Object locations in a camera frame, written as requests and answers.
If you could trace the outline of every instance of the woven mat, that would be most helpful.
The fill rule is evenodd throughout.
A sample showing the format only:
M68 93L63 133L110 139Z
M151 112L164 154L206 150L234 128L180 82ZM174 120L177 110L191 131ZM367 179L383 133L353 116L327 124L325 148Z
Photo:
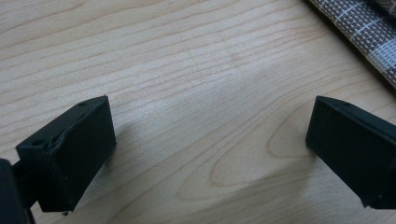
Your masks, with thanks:
M396 0L310 0L396 88Z

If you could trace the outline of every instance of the hole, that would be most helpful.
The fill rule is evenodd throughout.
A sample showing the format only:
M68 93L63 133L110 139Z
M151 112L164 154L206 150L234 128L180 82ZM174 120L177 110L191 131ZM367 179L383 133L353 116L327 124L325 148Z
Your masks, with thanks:
M44 143L44 140L38 139L38 140L35 140L35 141L32 143L32 146L40 146L40 145L43 145L43 143Z

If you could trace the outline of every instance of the gray cloth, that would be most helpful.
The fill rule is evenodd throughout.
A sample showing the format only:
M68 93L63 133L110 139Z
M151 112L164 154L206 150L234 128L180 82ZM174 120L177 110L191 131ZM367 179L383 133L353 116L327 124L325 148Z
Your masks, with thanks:
M396 88L396 0L310 0Z

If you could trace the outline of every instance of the fabric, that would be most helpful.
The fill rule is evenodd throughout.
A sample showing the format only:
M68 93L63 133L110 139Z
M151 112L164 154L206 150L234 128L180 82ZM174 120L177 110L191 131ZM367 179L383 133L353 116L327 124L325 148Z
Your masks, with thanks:
M396 88L396 0L310 0Z

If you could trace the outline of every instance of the wood grain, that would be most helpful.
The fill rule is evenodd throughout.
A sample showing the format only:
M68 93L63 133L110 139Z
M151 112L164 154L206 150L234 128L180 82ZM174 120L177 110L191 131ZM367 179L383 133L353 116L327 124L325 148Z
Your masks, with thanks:
M395 122L382 77L305 1L0 2L0 156L108 95L116 153L37 223L395 223L304 137L316 95Z

